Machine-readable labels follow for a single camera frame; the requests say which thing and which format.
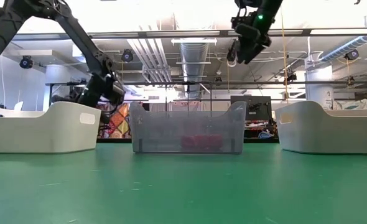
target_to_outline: computer monitor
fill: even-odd
[[[271,121],[272,105],[270,96],[231,96],[231,104],[247,102],[246,121]]]

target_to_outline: ceiling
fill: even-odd
[[[73,9],[73,14],[79,19],[80,24],[87,32],[120,32],[140,30],[139,24],[153,23],[161,27],[162,30],[174,30],[177,28],[174,22],[176,17],[191,21],[196,26],[206,24],[212,18],[212,29],[229,29],[230,17],[235,16],[237,8],[233,0],[221,0],[218,4],[214,1],[194,1],[188,0],[185,4],[182,1],[174,0],[157,0],[157,1],[128,1],[119,0],[111,2],[101,2],[99,0],[87,0],[85,2],[79,0],[67,0]],[[93,13],[88,16],[88,8]],[[367,25],[367,0],[362,0],[361,4],[354,6],[349,0],[285,0],[283,5],[284,27],[287,28],[306,28],[306,27],[364,27]],[[282,17],[280,14],[276,17],[276,22],[272,28],[281,29]],[[43,19],[32,18],[21,29],[21,33],[60,33],[63,30],[54,21],[46,21]],[[310,51],[325,52],[334,47],[339,46],[353,37],[311,37]],[[209,45],[209,53],[207,61],[210,65],[205,65],[204,74],[207,76],[204,80],[214,80],[216,72],[221,71],[223,81],[228,81],[228,67],[224,61],[228,47],[231,45],[233,38],[217,38],[216,44]],[[124,49],[131,49],[131,46],[124,39],[104,39],[95,40],[95,44],[107,54],[113,56],[117,61],[121,61],[121,52]],[[286,43],[286,51],[289,64],[298,57],[304,57],[308,52],[308,37],[273,37],[272,45],[263,54],[258,55],[261,58],[279,58],[283,57],[283,43]],[[68,66],[73,65],[75,68],[86,71],[85,64],[77,65],[77,59],[72,57],[72,41],[71,40],[35,40],[35,41],[14,41],[24,50],[54,50],[67,58],[64,63]],[[180,62],[179,45],[173,45],[171,39],[162,39],[162,45],[165,51],[168,64],[171,67],[180,68],[176,62]],[[333,78],[335,80],[346,79],[348,75],[356,76],[355,80],[367,80],[367,44],[359,49],[361,59],[350,64],[348,68],[345,64],[335,60],[333,65]],[[237,65],[229,69],[229,81],[267,81],[280,78],[283,73],[279,70],[284,68],[284,60],[279,59],[273,62],[256,62],[253,61],[249,65]],[[124,67],[120,65],[120,70],[141,70],[142,63],[134,56],[134,61],[125,63]],[[124,80],[128,82],[140,80],[140,74],[128,73],[124,74]],[[281,87],[277,85],[262,86]],[[230,88],[257,88],[257,86],[230,86]],[[337,90],[344,89],[346,86],[337,85]],[[359,92],[367,92],[367,86],[356,86]]]

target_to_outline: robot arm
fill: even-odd
[[[64,0],[5,0],[0,8],[0,55],[32,16],[57,21],[83,52],[92,76],[77,103],[95,107],[101,96],[114,105],[123,102],[125,92],[116,63],[93,43]]]
[[[249,15],[233,17],[232,28],[238,33],[239,39],[230,48],[228,60],[237,57],[239,63],[248,64],[261,51],[271,45],[268,30],[275,22],[275,16],[283,0],[235,0],[240,9],[246,6],[256,7],[257,11]]]

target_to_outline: green table surface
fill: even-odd
[[[367,223],[367,156],[0,154],[0,224]]]

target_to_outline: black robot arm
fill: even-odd
[[[275,16],[283,0],[235,0],[236,5],[243,9],[246,6],[256,7],[257,11],[249,15],[232,18],[232,28],[238,33],[236,41],[228,55],[228,60],[237,57],[239,63],[249,63],[261,51],[271,45],[268,31],[275,22]]]
[[[125,92],[116,63],[93,43],[64,0],[5,0],[0,8],[0,55],[32,16],[57,21],[83,52],[92,76],[77,103],[95,107],[101,96],[114,105],[123,102]]]

